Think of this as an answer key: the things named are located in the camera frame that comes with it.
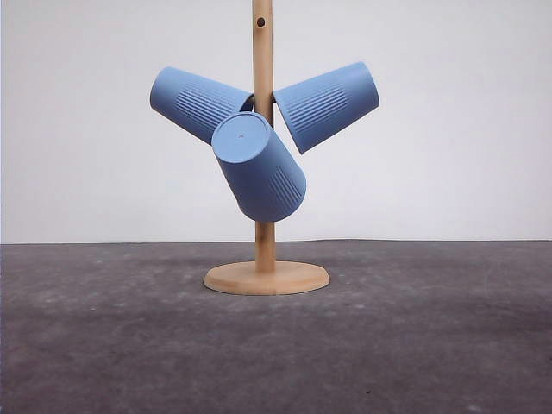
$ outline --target white backdrop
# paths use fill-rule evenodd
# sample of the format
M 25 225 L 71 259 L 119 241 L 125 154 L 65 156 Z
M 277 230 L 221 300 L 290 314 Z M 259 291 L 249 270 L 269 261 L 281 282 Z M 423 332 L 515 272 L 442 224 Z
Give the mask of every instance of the white backdrop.
M 163 66 L 251 90 L 248 0 L 4 0 L 3 242 L 252 240 Z M 279 240 L 552 238 L 552 2 L 274 0 L 275 87 L 358 60 L 381 106 L 303 156 Z

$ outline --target upside-down cup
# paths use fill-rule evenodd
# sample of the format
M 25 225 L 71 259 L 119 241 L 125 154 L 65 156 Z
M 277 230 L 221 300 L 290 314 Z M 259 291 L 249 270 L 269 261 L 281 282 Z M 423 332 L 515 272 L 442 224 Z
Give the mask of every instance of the upside-down cup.
M 152 86 L 154 110 L 210 144 L 216 126 L 227 116 L 253 108 L 253 94 L 193 73 L 166 67 Z
M 211 142 L 238 205 L 257 222 L 277 222 L 301 205 L 306 179 L 267 120 L 254 112 L 229 116 Z
M 273 95 L 301 154 L 380 106 L 372 75 L 362 62 L 288 86 Z

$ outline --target wooden pole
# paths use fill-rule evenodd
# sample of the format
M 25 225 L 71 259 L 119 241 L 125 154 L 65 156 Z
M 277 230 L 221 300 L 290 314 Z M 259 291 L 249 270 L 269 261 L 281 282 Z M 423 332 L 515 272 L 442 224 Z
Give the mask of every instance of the wooden pole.
M 273 4 L 253 0 L 254 109 L 271 125 L 273 119 Z M 239 295 L 280 295 L 320 289 L 329 283 L 323 267 L 296 261 L 276 261 L 274 223 L 255 223 L 255 261 L 210 269 L 205 286 Z
M 254 110 L 274 126 L 273 107 L 273 2 L 253 0 Z M 273 272 L 276 261 L 274 223 L 255 223 L 255 268 Z

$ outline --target gray floor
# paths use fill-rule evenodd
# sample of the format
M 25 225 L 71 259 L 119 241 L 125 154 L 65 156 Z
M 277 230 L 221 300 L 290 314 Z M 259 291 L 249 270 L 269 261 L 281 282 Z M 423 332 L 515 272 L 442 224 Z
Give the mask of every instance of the gray floor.
M 203 288 L 252 252 L 4 246 L 2 413 L 552 412 L 552 242 L 280 243 L 331 285 Z

